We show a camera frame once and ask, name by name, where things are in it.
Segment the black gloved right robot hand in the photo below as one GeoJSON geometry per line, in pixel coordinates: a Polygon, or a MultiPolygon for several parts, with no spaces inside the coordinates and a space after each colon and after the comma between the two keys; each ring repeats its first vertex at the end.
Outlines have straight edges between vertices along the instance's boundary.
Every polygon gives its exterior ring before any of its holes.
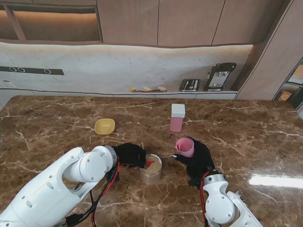
{"type": "Polygon", "coordinates": [[[172,155],[173,159],[186,165],[187,175],[191,179],[200,179],[209,169],[215,169],[207,145],[192,137],[179,139],[176,142],[176,150],[177,154],[172,155]]]}

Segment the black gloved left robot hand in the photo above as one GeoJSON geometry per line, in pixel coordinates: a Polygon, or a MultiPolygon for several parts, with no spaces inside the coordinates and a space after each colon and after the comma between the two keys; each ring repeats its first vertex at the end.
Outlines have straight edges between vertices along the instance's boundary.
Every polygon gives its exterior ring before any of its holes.
{"type": "Polygon", "coordinates": [[[124,143],[113,147],[118,155],[120,164],[145,168],[146,151],[138,145],[132,143],[124,143]]]}

